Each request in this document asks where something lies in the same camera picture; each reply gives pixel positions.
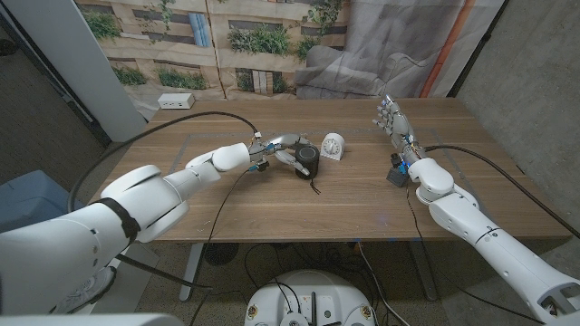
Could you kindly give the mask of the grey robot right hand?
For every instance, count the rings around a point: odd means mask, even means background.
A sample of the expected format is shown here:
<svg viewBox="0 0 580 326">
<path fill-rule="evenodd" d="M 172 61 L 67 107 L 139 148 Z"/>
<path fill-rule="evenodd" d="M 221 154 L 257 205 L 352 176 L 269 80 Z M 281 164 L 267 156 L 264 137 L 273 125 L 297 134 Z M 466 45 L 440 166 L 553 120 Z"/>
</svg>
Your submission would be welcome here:
<svg viewBox="0 0 580 326">
<path fill-rule="evenodd" d="M 379 119 L 372 123 L 390 137 L 392 145 L 406 164 L 411 166 L 426 157 L 424 149 L 416 140 L 413 127 L 392 97 L 385 95 L 377 112 Z"/>
</svg>

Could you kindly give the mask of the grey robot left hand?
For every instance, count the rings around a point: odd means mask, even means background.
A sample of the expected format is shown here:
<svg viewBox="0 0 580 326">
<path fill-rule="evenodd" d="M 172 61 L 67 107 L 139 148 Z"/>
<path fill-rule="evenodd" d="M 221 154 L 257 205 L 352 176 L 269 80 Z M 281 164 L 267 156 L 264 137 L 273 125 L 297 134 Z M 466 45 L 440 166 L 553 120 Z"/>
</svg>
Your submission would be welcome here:
<svg viewBox="0 0 580 326">
<path fill-rule="evenodd" d="M 284 134 L 263 141 L 257 133 L 248 152 L 250 161 L 254 163 L 250 170 L 264 171 L 269 166 L 266 156 L 275 155 L 280 162 L 292 166 L 302 179 L 313 179 L 318 172 L 318 148 L 297 134 Z"/>
</svg>

